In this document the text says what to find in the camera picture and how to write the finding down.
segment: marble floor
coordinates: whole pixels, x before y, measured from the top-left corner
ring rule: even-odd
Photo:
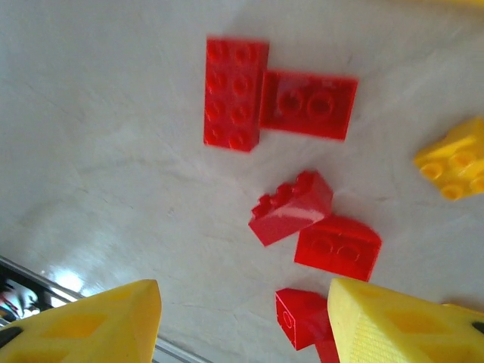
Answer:
[[[263,248],[247,227],[261,194],[313,168],[336,213],[382,236],[372,282],[483,307],[483,197],[449,203],[411,164],[484,113],[483,20],[405,0],[0,0],[0,255],[85,295],[156,278],[160,335],[210,361],[318,361],[273,295],[333,275],[292,262],[296,237]],[[346,142],[204,147],[206,34],[359,77]]]

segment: white surface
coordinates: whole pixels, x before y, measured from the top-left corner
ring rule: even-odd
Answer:
[[[275,321],[282,287],[327,291],[247,227],[306,167],[385,244],[372,281],[484,303],[483,197],[448,203],[415,152],[484,112],[484,12],[396,0],[0,1],[0,254],[95,293],[157,278],[161,334],[215,362],[317,361]],[[207,33],[271,41],[270,67],[359,76],[344,144],[264,132],[202,145]]]

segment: white floor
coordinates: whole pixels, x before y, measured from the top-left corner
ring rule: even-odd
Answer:
[[[304,168],[384,246],[372,282],[484,305],[484,197],[444,201],[416,151],[484,113],[484,11],[397,0],[0,0],[0,254],[83,294],[156,278],[160,333],[214,362],[294,352],[274,291],[327,292],[264,249],[259,195]],[[207,33],[271,41],[270,67],[358,76],[344,144],[264,132],[202,144]]]

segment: yellow plastic piece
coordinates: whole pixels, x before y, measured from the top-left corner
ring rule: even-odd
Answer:
[[[327,311],[341,363],[482,363],[484,315],[348,278],[331,281]]]
[[[484,6],[484,0],[443,0],[443,2],[456,2],[459,4],[470,4]]]
[[[446,199],[483,193],[484,119],[454,127],[443,140],[421,150],[414,163]]]
[[[0,349],[0,361],[148,363],[160,317],[157,282],[137,281],[9,324],[23,332]]]

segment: toy brick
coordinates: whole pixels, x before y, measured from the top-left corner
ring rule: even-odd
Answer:
[[[12,329],[20,334],[1,347],[0,361],[148,362],[160,316],[157,282],[136,281],[10,323],[0,336]]]
[[[275,293],[278,323],[295,350],[332,339],[326,299],[310,291],[283,289]]]
[[[331,281],[327,309],[341,363],[484,361],[479,312],[348,278]]]
[[[268,50],[267,42],[207,39],[205,144],[249,152],[259,143],[260,92]]]
[[[327,339],[319,340],[315,345],[321,363],[340,363],[333,333]]]
[[[484,193],[484,119],[454,127],[443,140],[421,150],[414,163],[445,199]]]
[[[363,223],[332,215],[301,231],[294,262],[368,281],[381,244]]]
[[[260,127],[342,141],[357,86],[353,78],[266,71]]]
[[[333,191],[318,172],[300,173],[293,185],[280,185],[252,209],[250,228],[264,246],[296,233],[330,215]]]

